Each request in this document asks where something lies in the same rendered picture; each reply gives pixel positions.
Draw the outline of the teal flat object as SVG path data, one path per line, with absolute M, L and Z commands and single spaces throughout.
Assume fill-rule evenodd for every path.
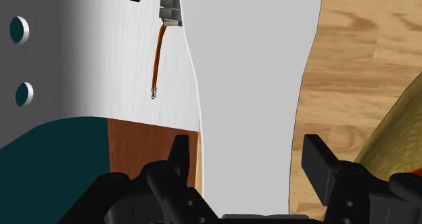
M 57 224 L 109 170 L 107 119 L 40 125 L 0 149 L 0 224 Z

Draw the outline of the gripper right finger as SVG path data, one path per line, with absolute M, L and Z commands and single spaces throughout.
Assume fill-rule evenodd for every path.
M 321 204 L 324 224 L 422 224 L 422 177 L 376 178 L 361 164 L 339 160 L 317 134 L 305 134 L 302 169 Z

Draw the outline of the olive yellow rounded furniture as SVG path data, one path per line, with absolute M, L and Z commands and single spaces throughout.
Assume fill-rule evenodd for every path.
M 372 132 L 356 160 L 374 176 L 422 176 L 422 72 Z

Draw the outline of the brown wooden box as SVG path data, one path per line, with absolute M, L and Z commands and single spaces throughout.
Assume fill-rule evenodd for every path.
M 187 185 L 193 187 L 196 181 L 197 131 L 109 119 L 110 170 L 125 173 L 134 179 L 147 163 L 168 158 L 176 135 L 189 136 Z

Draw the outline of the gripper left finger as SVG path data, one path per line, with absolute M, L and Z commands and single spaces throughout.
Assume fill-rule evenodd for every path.
M 219 224 L 220 219 L 187 186 L 189 137 L 176 135 L 167 160 L 146 164 L 139 176 L 98 176 L 59 224 Z

